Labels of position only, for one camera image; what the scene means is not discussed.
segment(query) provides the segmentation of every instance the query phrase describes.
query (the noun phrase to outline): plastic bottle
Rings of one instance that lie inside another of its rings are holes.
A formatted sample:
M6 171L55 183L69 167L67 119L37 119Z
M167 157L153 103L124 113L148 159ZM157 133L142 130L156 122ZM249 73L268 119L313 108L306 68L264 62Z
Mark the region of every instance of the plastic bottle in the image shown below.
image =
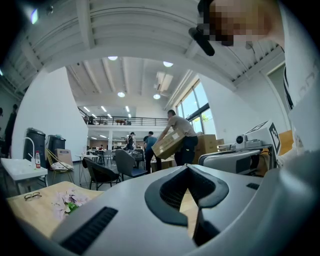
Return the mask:
M40 154L39 151L37 150L35 153L35 167L36 168L41 168L41 163L40 163Z

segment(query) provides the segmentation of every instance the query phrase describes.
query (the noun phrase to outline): blue shirt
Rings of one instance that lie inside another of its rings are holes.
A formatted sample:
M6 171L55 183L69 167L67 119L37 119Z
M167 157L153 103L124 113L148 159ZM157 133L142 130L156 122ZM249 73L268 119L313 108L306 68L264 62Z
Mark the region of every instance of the blue shirt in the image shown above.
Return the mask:
M151 147L156 143L157 138L156 137L148 137L145 141L146 143L146 149L145 151L151 150Z

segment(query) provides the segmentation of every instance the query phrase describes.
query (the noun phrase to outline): air conditioner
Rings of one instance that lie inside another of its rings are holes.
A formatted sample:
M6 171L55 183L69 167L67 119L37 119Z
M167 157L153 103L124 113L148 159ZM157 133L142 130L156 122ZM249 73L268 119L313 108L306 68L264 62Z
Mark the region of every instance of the air conditioner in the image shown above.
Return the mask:
M157 78L157 86L156 86L156 90L158 92L164 92L167 91L170 83L172 81L172 79L174 78L173 75L171 74L166 74L164 72L158 72L156 74L156 78Z

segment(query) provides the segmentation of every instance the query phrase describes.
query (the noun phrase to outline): man carrying box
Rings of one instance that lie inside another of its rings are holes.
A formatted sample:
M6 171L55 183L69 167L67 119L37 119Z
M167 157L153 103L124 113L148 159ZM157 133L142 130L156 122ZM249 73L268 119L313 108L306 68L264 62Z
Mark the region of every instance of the man carrying box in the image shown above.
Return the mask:
M174 110L169 110L167 114L169 121L159 136L158 142L166 136L170 127L172 127L173 130L179 129L184 133L185 137L183 138L182 148L174 154L176 165L183 166L184 164L191 164L195 158L195 146L198 144L197 134L189 121L177 116Z

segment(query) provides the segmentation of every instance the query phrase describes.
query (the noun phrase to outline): black trash bin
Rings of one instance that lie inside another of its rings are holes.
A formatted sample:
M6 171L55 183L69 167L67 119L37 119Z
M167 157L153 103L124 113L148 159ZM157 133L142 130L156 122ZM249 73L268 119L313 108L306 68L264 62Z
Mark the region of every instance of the black trash bin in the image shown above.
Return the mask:
M39 151L40 155L40 163L41 167L46 168L46 158L45 158L45 142L46 142L46 134L40 130L34 128L28 128L26 130L26 137L29 137L34 143L34 153ZM31 160L31 156L33 153L33 145L29 139L25 139L24 141L24 150L23 150L23 158Z
M66 140L56 135L48 135L48 149L55 154L56 149L66 149Z

